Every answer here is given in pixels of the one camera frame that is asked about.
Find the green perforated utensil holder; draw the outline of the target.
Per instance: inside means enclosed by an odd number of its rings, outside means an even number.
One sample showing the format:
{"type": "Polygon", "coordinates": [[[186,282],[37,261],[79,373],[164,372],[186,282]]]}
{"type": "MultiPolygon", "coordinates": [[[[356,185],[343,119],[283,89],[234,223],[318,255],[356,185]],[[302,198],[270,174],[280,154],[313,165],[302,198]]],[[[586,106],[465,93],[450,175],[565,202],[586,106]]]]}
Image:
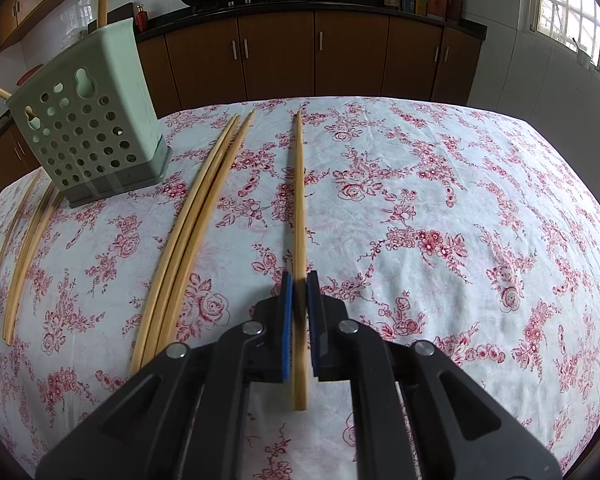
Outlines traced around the green perforated utensil holder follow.
{"type": "Polygon", "coordinates": [[[70,207],[162,181],[171,158],[140,64],[132,20],[60,52],[6,101],[70,207]]]}

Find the floral white tablecloth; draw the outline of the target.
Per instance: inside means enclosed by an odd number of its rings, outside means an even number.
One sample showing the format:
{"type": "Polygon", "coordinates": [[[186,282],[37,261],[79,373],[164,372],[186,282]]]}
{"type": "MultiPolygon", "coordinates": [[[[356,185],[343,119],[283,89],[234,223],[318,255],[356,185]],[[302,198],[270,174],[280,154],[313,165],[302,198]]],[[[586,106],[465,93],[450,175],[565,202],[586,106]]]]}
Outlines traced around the floral white tablecloth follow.
{"type": "MultiPolygon", "coordinates": [[[[292,263],[302,111],[306,262],[324,294],[388,341],[428,339],[568,469],[600,426],[600,205],[530,125],[471,108],[271,100],[163,119],[151,188],[60,206],[2,337],[40,178],[0,271],[0,439],[26,471],[129,378],[152,276],[210,148],[253,113],[216,203],[176,338],[197,347],[278,292],[292,263]]],[[[35,171],[0,195],[0,250],[35,171]]]]}

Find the lower wooden kitchen cabinets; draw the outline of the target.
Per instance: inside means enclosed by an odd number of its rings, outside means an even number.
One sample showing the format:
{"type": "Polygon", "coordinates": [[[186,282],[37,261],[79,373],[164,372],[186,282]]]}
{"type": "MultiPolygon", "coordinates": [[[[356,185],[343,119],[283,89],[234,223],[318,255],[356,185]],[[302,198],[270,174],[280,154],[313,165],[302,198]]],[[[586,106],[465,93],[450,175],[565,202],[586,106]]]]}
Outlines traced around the lower wooden kitchen cabinets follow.
{"type": "MultiPolygon", "coordinates": [[[[160,124],[178,110],[305,96],[465,104],[482,42],[405,18],[316,11],[226,18],[136,47],[160,124]]],[[[35,169],[47,174],[10,114],[0,188],[35,169]]]]}

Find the right kitchen window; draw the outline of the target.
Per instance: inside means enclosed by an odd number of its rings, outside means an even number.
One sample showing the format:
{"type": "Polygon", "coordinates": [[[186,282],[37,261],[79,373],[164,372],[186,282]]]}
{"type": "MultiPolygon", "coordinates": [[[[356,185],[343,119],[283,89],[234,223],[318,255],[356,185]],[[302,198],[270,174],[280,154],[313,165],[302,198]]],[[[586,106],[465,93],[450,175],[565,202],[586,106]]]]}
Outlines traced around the right kitchen window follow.
{"type": "Polygon", "coordinates": [[[529,0],[530,28],[577,55],[600,73],[600,4],[597,0],[529,0]]]}

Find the outermost bamboo chopstick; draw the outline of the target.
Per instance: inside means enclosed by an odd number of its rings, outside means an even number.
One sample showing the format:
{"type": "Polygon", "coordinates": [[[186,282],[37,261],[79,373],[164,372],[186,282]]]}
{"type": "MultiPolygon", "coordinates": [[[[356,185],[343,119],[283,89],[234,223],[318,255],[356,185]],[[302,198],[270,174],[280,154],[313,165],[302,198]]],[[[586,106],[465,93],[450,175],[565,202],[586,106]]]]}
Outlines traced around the outermost bamboo chopstick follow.
{"type": "Polygon", "coordinates": [[[8,227],[7,227],[7,230],[5,233],[5,237],[3,240],[3,244],[2,244],[1,250],[0,250],[0,271],[1,271],[1,267],[4,262],[6,252],[7,252],[9,240],[12,237],[12,232],[14,232],[15,226],[16,226],[17,222],[19,221],[20,216],[22,215],[24,206],[26,206],[26,203],[33,191],[33,188],[36,185],[36,182],[38,182],[39,178],[40,178],[40,173],[38,172],[38,170],[36,170],[34,173],[34,177],[29,182],[26,192],[23,194],[23,196],[21,197],[21,200],[18,203],[16,212],[14,213],[14,215],[12,216],[12,218],[9,221],[9,224],[8,224],[8,227]]]}

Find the black kitchen countertop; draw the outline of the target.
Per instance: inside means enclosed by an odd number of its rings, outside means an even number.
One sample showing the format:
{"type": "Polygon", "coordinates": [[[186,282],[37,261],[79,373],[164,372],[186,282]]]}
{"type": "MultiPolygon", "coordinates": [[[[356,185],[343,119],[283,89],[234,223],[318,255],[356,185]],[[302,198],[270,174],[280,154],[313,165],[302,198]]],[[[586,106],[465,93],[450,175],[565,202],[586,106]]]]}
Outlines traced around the black kitchen countertop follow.
{"type": "Polygon", "coordinates": [[[178,9],[158,15],[156,18],[150,18],[143,32],[135,32],[135,38],[139,44],[169,32],[221,21],[226,18],[243,18],[244,16],[268,13],[316,11],[370,13],[388,16],[389,18],[405,18],[406,20],[440,28],[452,28],[479,40],[485,40],[488,33],[486,25],[467,18],[460,18],[457,21],[427,18],[426,16],[403,12],[392,6],[386,6],[384,0],[223,0],[218,6],[210,6],[210,8],[197,9],[188,6],[186,9],[178,9]]]}

